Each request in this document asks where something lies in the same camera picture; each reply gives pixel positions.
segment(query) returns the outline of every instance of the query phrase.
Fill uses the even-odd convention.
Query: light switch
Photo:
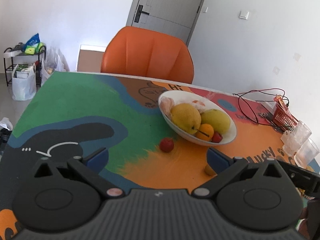
[[[248,17],[249,17],[249,11],[241,11],[241,12],[240,12],[240,16],[239,16],[240,19],[245,19],[245,20],[247,20]]]

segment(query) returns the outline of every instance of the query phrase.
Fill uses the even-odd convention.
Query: white bowl
[[[217,106],[215,103],[211,102],[210,100],[203,98],[201,96],[198,96],[194,93],[190,93],[190,92],[186,92],[186,91],[180,91],[180,90],[172,90],[172,91],[166,91],[164,93],[162,93],[159,98],[158,98],[158,105],[160,105],[161,99],[163,97],[168,97],[168,98],[172,98],[175,105],[180,104],[180,103],[188,103],[188,102],[192,102],[194,100],[198,100],[201,101],[205,104],[205,108],[206,110],[209,109],[218,109],[221,110],[222,112],[224,112],[225,114],[226,111],[224,111],[221,107]],[[167,124],[178,134],[180,135],[182,138],[185,138],[186,140],[199,144],[199,145],[203,145],[203,146],[215,146],[215,145],[223,145],[223,144],[227,144],[230,143],[234,140],[234,138],[237,135],[237,128],[235,123],[233,122],[232,118],[229,116],[230,118],[230,129],[228,130],[227,133],[223,134],[223,139],[221,142],[219,143],[213,143],[213,142],[207,142],[204,140],[201,140],[191,134],[188,134],[187,132],[181,130],[178,126],[176,126],[173,122],[171,122],[171,120],[164,114],[164,112],[162,111],[162,109],[160,109],[165,121],[167,122]]]

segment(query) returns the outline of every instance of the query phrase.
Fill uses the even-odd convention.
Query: white plastic bag
[[[44,61],[42,59],[41,63],[41,86],[47,81],[48,78],[50,78],[50,74],[45,70],[44,68]]]
[[[9,131],[12,131],[13,129],[12,123],[10,122],[9,118],[6,117],[2,118],[2,120],[0,121],[0,130],[2,129],[1,127]]]
[[[61,57],[60,57],[60,51],[56,48],[50,48],[48,55],[41,64],[41,85],[43,85],[47,79],[52,75],[53,71],[60,71],[64,72],[66,71],[64,69],[64,64],[62,63]]]
[[[25,101],[32,99],[36,94],[36,74],[34,69],[27,78],[15,78],[16,65],[12,71],[12,99],[16,101]]]

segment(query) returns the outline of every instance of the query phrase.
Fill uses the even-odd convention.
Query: small basket
[[[293,115],[292,117],[288,116],[286,112],[281,108],[281,106],[276,104],[276,111],[272,117],[272,121],[279,126],[282,131],[293,131],[298,123],[298,119],[296,119]]]

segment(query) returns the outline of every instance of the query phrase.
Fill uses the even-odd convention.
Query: orange paint
[[[0,237],[5,239],[5,230],[11,228],[13,231],[13,237],[18,231],[16,229],[15,223],[17,222],[12,210],[3,209],[0,211]]]
[[[211,179],[204,173],[207,150],[205,146],[179,137],[172,152],[148,152],[148,159],[141,159],[136,164],[127,163],[124,177],[144,187],[192,191]]]
[[[159,87],[164,87],[167,90],[182,90],[182,91],[187,91],[193,93],[190,88],[185,87],[185,86],[179,86],[175,84],[170,84],[170,83],[164,83],[164,82],[158,82],[158,81],[152,81],[153,84],[159,86]]]
[[[282,156],[277,149],[283,143],[281,134],[275,132],[270,126],[252,125],[235,120],[237,136],[229,144],[216,148],[229,157],[241,156],[244,158],[263,155],[263,151],[274,152],[275,157],[281,156],[288,161],[288,157]],[[124,177],[144,187],[169,189],[186,188],[191,192],[194,188],[207,182],[212,177],[204,172],[207,165],[206,153],[208,147],[191,143],[180,136],[175,141],[172,152],[163,153],[159,149],[148,152],[147,159],[140,159],[138,163],[127,163],[122,174]]]

